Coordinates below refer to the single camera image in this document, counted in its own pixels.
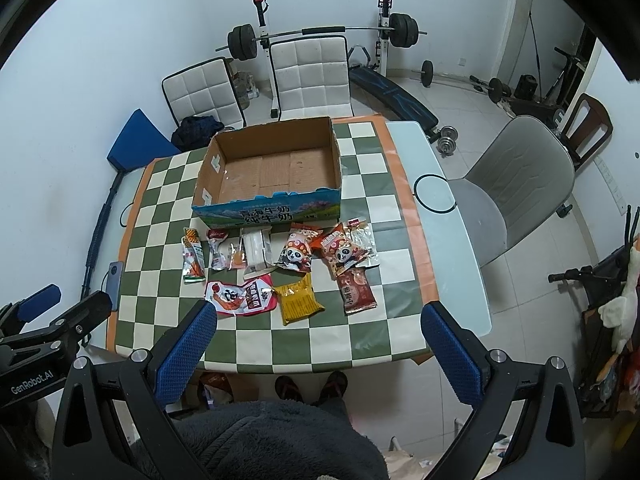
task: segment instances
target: brown wooden chair backrest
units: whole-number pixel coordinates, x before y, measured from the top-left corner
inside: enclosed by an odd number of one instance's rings
[[[569,129],[571,128],[572,124],[574,124],[575,117],[578,114],[578,110],[580,110],[580,107],[584,102],[589,105],[589,111],[580,125],[571,134],[571,136],[568,136]],[[587,150],[584,155],[580,156],[578,154],[578,149],[580,148],[580,146],[585,141],[589,140],[589,138],[601,126],[604,126],[604,133],[602,134],[602,136],[595,142],[593,146],[591,146]],[[571,112],[571,117],[569,117],[569,120],[562,130],[560,141],[569,151],[569,155],[571,155],[571,158],[574,161],[574,168],[577,170],[581,165],[583,165],[587,160],[589,160],[589,158],[593,156],[593,154],[599,149],[599,147],[604,144],[605,140],[609,139],[612,133],[613,124],[611,124],[611,119],[604,105],[595,97],[591,97],[587,94],[582,94],[578,98],[575,108]]]

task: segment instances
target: person's leg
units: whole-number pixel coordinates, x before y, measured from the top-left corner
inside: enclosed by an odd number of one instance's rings
[[[297,384],[293,381],[293,379],[286,375],[281,375],[276,379],[276,383],[274,384],[274,388],[276,390],[276,394],[282,400],[296,400],[297,402],[305,402],[302,399],[302,394],[297,386]]]
[[[351,425],[347,407],[342,400],[342,396],[347,390],[347,385],[348,380],[345,374],[340,371],[332,372],[327,378],[322,390],[320,390],[318,402],[314,402],[313,405],[343,419]]]

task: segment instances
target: blue foam pad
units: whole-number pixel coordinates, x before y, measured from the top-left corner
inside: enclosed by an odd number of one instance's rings
[[[20,321],[28,323],[36,319],[40,314],[60,303],[60,289],[51,283],[33,296],[22,300],[18,306],[17,317]]]
[[[217,326],[216,308],[207,301],[158,368],[154,391],[160,406],[180,399]]]
[[[420,326],[458,400],[479,406],[484,394],[480,370],[433,305],[422,308]]]
[[[180,150],[172,145],[138,108],[113,143],[107,160],[118,171],[133,171],[143,168],[155,158],[178,153]]]

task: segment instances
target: white chair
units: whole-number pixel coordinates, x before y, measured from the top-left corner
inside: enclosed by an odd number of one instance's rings
[[[539,120],[518,116],[464,178],[450,180],[480,267],[549,218],[574,188],[574,164]]]
[[[280,120],[353,117],[345,37],[279,41],[269,51]]]
[[[177,126],[191,116],[213,116],[233,128],[246,126],[224,57],[203,61],[165,77],[162,92]]]

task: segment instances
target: person's foot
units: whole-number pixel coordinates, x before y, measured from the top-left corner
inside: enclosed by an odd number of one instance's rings
[[[325,402],[325,400],[331,399],[332,397],[342,398],[347,390],[348,384],[347,376],[340,370],[332,372],[331,375],[327,377],[322,390],[320,390],[318,402]]]
[[[302,399],[302,394],[298,389],[298,386],[293,379],[286,375],[281,375],[276,379],[274,385],[276,394],[282,400],[296,400],[297,402],[305,402]]]

